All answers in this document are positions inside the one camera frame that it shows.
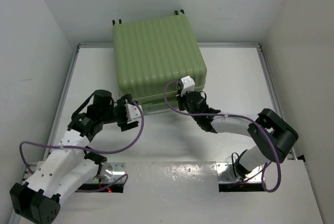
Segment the green suitcase blue lining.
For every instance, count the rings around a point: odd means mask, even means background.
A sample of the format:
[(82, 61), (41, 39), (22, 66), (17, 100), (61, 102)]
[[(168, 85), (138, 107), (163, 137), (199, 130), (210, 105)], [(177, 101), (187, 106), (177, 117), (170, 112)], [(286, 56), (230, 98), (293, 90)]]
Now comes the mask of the green suitcase blue lining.
[(166, 108), (164, 98), (177, 105), (178, 86), (167, 84), (190, 76), (195, 90), (206, 84), (207, 67), (196, 36), (183, 10), (174, 15), (113, 23), (118, 93), (145, 110)]

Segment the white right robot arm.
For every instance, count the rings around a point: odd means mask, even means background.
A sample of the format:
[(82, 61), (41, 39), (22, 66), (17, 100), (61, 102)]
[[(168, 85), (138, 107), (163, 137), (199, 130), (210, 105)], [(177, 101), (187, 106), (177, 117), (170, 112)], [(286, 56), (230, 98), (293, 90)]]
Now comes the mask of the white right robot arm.
[(299, 138), (298, 133), (271, 109), (255, 115), (227, 115), (207, 105), (198, 91), (177, 96), (178, 109), (192, 115), (197, 125), (209, 133), (232, 133), (250, 137), (255, 146), (243, 151), (232, 166), (234, 177), (245, 179), (256, 167), (276, 158), (283, 163)]

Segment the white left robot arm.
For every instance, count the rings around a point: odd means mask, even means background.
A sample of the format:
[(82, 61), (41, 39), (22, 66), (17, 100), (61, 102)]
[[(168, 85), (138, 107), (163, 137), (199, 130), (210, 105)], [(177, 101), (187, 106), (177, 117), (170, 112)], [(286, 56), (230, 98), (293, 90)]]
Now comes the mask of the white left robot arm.
[(51, 153), (21, 183), (9, 191), (14, 212), (33, 223), (52, 223), (67, 198), (80, 192), (89, 179), (100, 176), (107, 155), (123, 152), (135, 144), (114, 150), (89, 147), (106, 124), (115, 123), (121, 131), (144, 129), (144, 114), (137, 101), (126, 94), (114, 101), (107, 90), (94, 91), (71, 115), (63, 137), (57, 145), (43, 145)]

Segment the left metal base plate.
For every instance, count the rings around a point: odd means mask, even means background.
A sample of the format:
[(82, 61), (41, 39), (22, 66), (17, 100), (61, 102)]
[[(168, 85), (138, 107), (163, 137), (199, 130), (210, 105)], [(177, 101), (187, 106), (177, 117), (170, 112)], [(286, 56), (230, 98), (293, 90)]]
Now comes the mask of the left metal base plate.
[(126, 163), (106, 162), (97, 176), (89, 179), (86, 184), (110, 184), (125, 174)]

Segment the metal base plate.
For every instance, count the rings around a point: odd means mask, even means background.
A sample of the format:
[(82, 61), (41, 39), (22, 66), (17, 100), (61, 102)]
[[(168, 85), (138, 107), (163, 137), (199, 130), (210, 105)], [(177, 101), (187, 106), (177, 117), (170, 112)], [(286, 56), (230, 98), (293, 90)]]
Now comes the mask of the metal base plate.
[(234, 175), (232, 162), (217, 162), (216, 170), (219, 184), (236, 184), (244, 182), (249, 184), (261, 184), (261, 174), (263, 167), (256, 167), (245, 179), (241, 179), (240, 175)]
[(106, 162), (97, 176), (89, 179), (86, 184), (110, 184), (125, 174), (126, 163)]

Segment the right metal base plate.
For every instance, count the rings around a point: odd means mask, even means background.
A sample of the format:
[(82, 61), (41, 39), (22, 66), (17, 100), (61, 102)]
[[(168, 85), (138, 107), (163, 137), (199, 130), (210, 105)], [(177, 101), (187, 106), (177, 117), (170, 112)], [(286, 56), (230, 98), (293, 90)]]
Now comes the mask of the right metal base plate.
[(236, 184), (244, 182), (249, 184), (261, 184), (261, 174), (263, 167), (256, 167), (245, 179), (241, 179), (240, 175), (234, 175), (232, 162), (217, 162), (216, 170), (219, 184)]

